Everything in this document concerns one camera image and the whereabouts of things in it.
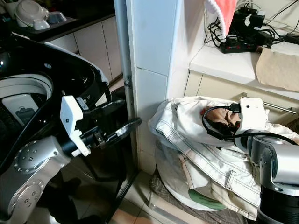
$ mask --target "black countertop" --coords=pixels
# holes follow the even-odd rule
[[[61,11],[67,21],[53,24],[48,29],[34,30],[33,27],[19,27],[15,20],[11,20],[8,22],[9,28],[12,32],[27,36],[31,40],[46,42],[115,15],[113,0],[64,0],[54,5],[54,9]]]

